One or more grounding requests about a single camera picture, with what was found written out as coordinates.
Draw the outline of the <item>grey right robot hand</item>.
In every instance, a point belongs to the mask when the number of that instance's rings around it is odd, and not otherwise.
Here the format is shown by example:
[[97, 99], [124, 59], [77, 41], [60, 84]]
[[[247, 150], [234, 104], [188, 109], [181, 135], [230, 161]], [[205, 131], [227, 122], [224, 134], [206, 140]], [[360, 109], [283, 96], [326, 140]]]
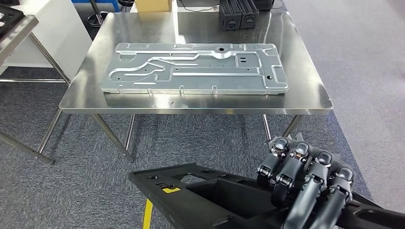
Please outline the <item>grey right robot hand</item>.
[[257, 184], [271, 192], [271, 203], [287, 206], [293, 198], [284, 229], [332, 229], [352, 201], [354, 172], [333, 154], [305, 142], [276, 137], [257, 168]]

